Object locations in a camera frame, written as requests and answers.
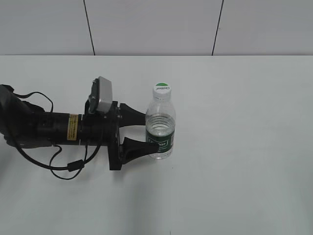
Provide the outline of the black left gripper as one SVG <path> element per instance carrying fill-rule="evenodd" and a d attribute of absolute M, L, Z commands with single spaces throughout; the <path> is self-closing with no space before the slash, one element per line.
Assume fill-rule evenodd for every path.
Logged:
<path fill-rule="evenodd" d="M 109 168 L 115 171 L 121 170 L 122 164 L 157 153 L 156 143 L 136 141 L 127 137 L 119 149 L 119 127 L 145 126 L 146 115 L 125 103 L 120 104 L 119 110 L 117 105 L 118 102 L 114 101 L 107 113 L 97 111 L 90 114 L 89 102 L 85 103 L 85 113 L 82 117 L 82 145 L 96 146 L 94 152 L 84 160 L 85 164 L 94 159 L 102 146 L 107 147 Z"/>

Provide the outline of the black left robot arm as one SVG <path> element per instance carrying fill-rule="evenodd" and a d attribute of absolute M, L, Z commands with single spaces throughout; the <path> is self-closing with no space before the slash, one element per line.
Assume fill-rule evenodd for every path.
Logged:
<path fill-rule="evenodd" d="M 0 86 L 0 132 L 7 144 L 33 164 L 56 171 L 76 171 L 94 159 L 100 147 L 108 149 L 110 170 L 120 170 L 122 165 L 142 156 L 157 153 L 158 145 L 124 138 L 120 142 L 121 127 L 144 126 L 145 114 L 125 103 L 113 101 L 105 114 L 46 112 L 42 107 L 25 99 L 30 95 L 19 95 L 9 85 Z M 77 160 L 67 166 L 43 164 L 25 153 L 25 149 L 51 147 L 54 145 L 95 146 L 95 151 L 84 160 Z"/>

